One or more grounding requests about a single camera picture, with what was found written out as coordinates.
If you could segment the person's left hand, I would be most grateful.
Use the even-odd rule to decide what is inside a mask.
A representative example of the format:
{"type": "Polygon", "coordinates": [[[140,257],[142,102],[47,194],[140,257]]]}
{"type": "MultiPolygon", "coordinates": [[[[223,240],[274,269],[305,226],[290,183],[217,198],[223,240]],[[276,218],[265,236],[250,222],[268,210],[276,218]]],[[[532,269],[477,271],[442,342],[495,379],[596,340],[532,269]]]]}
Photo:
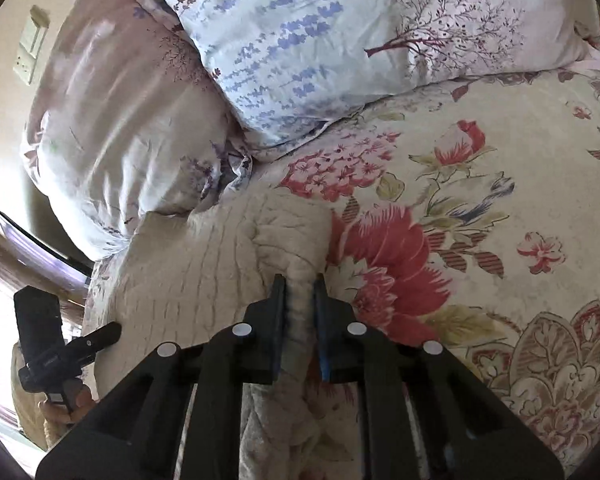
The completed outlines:
{"type": "Polygon", "coordinates": [[[76,395],[74,403],[76,407],[72,411],[65,405],[55,404],[49,400],[41,401],[38,407],[48,422],[69,427],[77,424],[97,405],[97,401],[92,397],[91,390],[87,386],[82,387],[76,395]]]}

